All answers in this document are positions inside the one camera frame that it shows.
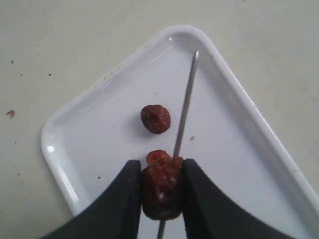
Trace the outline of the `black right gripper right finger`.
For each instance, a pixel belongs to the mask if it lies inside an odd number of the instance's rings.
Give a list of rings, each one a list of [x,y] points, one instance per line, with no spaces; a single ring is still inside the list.
[[[189,239],[289,239],[226,196],[193,159],[182,163],[182,214]]]

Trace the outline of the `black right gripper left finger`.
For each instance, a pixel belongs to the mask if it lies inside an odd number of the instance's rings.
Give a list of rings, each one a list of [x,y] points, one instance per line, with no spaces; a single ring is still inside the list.
[[[141,215],[141,164],[129,160],[83,212],[45,239],[136,239]]]

